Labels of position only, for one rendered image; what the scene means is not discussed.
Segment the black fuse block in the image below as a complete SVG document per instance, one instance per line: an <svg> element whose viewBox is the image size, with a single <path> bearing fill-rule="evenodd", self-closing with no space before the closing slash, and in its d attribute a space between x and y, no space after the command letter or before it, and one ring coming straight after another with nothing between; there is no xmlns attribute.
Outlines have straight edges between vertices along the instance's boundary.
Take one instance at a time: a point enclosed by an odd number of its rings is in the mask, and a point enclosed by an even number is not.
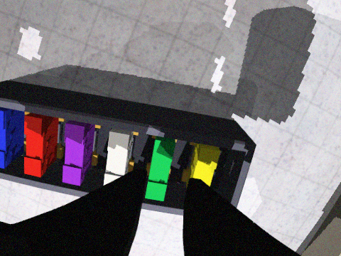
<svg viewBox="0 0 341 256"><path fill-rule="evenodd" d="M134 169L151 163L151 136L176 139L164 201L145 198L146 176L142 210L184 215L190 142L220 148L210 188L237 208L256 142L236 120L16 80L0 82L0 179L77 197L96 191L112 128L139 133L131 143Z"/></svg>

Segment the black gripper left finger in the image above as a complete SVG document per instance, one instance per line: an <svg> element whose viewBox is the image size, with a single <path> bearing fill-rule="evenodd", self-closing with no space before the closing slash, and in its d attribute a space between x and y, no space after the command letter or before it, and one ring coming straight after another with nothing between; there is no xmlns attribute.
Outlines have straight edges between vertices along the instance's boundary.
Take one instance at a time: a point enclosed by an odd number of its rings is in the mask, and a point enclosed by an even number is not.
<svg viewBox="0 0 341 256"><path fill-rule="evenodd" d="M146 176L134 169L55 210L0 221L0 256L129 256Z"/></svg>

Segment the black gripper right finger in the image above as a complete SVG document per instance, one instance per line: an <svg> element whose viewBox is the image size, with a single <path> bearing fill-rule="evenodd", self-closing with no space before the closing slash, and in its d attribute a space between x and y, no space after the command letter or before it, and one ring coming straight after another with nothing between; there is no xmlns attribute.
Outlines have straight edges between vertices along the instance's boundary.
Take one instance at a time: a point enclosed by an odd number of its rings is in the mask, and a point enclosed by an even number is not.
<svg viewBox="0 0 341 256"><path fill-rule="evenodd" d="M184 256L301 256L193 177L185 193L183 250Z"/></svg>

